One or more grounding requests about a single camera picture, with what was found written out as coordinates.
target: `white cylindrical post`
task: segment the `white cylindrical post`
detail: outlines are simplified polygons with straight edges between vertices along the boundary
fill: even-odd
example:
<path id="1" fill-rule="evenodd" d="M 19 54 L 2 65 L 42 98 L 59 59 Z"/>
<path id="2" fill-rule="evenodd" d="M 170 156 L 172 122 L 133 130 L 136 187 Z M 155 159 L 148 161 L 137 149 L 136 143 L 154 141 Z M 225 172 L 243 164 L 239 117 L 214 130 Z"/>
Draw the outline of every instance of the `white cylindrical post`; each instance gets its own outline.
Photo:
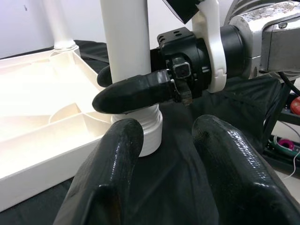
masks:
<path id="1" fill-rule="evenodd" d="M 54 38 L 54 49 L 58 52 L 78 49 L 70 35 L 60 0 L 43 0 L 43 3 Z"/>
<path id="2" fill-rule="evenodd" d="M 147 0 L 100 1 L 112 82 L 150 73 Z M 112 122 L 124 118 L 134 118 L 143 127 L 144 145 L 140 156 L 156 151 L 162 133 L 162 115 L 158 105 L 128 115 L 113 115 Z"/>

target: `white tray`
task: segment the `white tray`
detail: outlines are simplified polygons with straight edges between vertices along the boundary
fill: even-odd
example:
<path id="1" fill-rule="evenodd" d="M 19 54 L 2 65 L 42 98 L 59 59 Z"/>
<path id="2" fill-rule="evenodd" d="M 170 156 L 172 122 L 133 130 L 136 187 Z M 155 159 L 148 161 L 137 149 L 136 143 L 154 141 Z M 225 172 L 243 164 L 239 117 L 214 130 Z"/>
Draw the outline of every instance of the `white tray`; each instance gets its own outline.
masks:
<path id="1" fill-rule="evenodd" d="M 97 74 L 75 53 L 0 60 L 0 211 L 74 176 L 110 116 Z"/>

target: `black cloth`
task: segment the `black cloth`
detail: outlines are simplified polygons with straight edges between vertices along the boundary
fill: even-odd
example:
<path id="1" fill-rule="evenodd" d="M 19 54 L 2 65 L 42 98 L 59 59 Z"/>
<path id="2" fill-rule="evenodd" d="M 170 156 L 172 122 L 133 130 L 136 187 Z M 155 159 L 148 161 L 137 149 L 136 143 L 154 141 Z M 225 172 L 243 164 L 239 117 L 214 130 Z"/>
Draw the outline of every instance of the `black cloth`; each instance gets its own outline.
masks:
<path id="1" fill-rule="evenodd" d="M 96 72 L 107 65 L 84 59 Z M 129 224 L 219 224 L 206 171 L 193 144 L 193 122 L 202 114 L 215 115 L 240 129 L 255 148 L 261 148 L 263 121 L 272 113 L 270 109 L 280 90 L 281 84 L 269 77 L 231 79 L 224 91 L 204 92 L 189 107 L 173 102 L 161 104 L 162 144 L 154 154 L 140 158 L 134 169 Z M 52 224 L 70 182 L 65 181 L 0 213 L 0 224 Z"/>

